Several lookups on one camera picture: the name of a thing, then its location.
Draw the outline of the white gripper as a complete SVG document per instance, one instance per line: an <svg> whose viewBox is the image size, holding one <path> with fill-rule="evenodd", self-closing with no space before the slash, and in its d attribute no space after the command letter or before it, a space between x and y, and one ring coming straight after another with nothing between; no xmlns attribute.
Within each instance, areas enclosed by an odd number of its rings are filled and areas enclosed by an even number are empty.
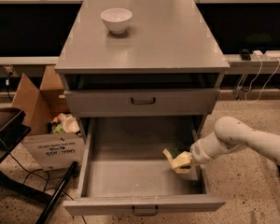
<svg viewBox="0 0 280 224"><path fill-rule="evenodd" d="M190 171L191 165L207 164L213 159L206 153L201 141L197 141L191 145L191 154L187 151L184 151L173 159L172 154L167 148L164 149L162 153L168 162L172 163L173 170L178 174L188 173Z"/></svg>

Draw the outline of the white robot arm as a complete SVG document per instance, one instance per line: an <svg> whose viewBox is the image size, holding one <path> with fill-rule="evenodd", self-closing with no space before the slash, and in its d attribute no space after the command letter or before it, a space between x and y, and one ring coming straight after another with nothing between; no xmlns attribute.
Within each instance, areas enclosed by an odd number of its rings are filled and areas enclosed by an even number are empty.
<svg viewBox="0 0 280 224"><path fill-rule="evenodd" d="M162 153L177 174L185 174L247 147L280 166L280 135L253 129L233 117L218 119L214 130L191 144L189 150L167 147Z"/></svg>

